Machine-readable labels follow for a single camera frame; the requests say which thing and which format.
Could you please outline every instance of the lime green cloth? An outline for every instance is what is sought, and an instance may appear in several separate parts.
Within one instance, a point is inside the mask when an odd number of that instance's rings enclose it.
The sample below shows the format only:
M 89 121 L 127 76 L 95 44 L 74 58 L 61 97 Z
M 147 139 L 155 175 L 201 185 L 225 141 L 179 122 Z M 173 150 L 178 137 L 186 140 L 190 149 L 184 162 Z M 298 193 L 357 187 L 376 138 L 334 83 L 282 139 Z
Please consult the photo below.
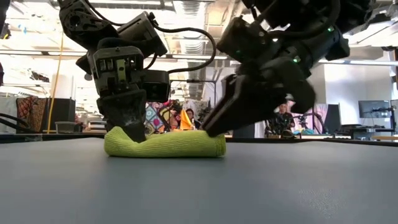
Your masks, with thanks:
M 225 137 L 210 138 L 205 131 L 153 134 L 142 143 L 132 141 L 120 127 L 105 135 L 105 152 L 118 157 L 220 157 L 225 155 Z

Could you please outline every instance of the gray table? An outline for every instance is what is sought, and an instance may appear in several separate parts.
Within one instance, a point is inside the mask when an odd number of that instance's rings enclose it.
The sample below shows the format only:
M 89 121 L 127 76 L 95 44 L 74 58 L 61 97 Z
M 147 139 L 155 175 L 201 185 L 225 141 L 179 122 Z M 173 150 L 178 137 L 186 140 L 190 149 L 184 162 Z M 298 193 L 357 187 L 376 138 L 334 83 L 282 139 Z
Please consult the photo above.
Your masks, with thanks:
M 398 149 L 228 144 L 224 159 L 108 157 L 102 139 L 0 145 L 0 223 L 397 223 Z

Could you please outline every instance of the orange object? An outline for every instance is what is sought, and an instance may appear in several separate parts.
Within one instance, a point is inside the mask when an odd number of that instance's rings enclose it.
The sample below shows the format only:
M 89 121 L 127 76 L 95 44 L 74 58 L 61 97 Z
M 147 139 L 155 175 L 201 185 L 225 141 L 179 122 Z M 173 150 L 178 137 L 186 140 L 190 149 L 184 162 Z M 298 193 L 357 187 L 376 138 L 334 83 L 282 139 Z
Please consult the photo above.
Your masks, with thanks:
M 185 110 L 181 110 L 180 117 L 181 117 L 180 129 L 181 130 L 191 130 L 192 123 L 189 120 L 188 114 Z

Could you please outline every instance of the person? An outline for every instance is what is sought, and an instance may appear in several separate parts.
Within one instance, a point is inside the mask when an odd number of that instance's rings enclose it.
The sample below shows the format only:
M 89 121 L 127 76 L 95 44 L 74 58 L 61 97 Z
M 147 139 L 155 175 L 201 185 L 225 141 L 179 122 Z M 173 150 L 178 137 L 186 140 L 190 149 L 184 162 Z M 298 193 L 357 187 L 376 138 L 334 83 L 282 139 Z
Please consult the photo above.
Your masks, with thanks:
M 279 111 L 277 112 L 277 122 L 283 126 L 285 130 L 289 131 L 291 131 L 291 129 L 295 126 L 293 115 L 287 112 L 286 103 L 283 103 L 279 106 Z
M 201 124 L 200 124 L 199 121 L 195 120 L 195 114 L 193 113 L 193 109 L 189 108 L 189 109 L 185 110 L 185 112 L 187 112 L 187 115 L 188 115 L 188 117 L 189 117 L 189 120 L 190 120 L 191 122 L 193 121 L 193 124 L 195 125 L 195 128 L 196 128 L 196 129 L 199 129 L 200 126 L 201 126 Z

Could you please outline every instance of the computer monitor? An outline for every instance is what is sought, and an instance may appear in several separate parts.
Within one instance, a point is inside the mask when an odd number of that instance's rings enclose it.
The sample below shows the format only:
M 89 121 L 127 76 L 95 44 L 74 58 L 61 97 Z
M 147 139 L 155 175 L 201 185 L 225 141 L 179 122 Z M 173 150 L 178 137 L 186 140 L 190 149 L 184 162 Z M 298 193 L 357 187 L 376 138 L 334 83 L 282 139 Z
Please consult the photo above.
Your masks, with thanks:
M 358 105 L 360 118 L 390 118 L 390 112 L 381 110 L 390 108 L 388 100 L 360 100 Z

